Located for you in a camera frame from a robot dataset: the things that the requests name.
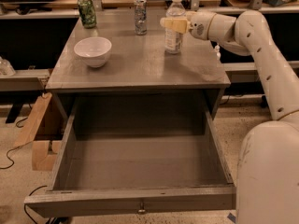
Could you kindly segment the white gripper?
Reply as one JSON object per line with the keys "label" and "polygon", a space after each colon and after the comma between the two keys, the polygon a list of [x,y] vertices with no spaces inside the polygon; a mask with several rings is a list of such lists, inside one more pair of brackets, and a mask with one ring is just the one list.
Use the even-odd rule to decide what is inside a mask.
{"label": "white gripper", "polygon": [[160,24],[165,29],[190,34],[197,39],[208,40],[208,30],[215,13],[209,11],[187,11],[186,18],[161,18]]}

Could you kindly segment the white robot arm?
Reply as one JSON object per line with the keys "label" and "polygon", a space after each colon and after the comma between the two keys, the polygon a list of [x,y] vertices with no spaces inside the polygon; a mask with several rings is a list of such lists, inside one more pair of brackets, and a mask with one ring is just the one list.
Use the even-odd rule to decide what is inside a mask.
{"label": "white robot arm", "polygon": [[299,77],[275,44],[264,15],[209,11],[160,24],[253,58],[271,120],[251,129],[239,153],[235,224],[299,224]]}

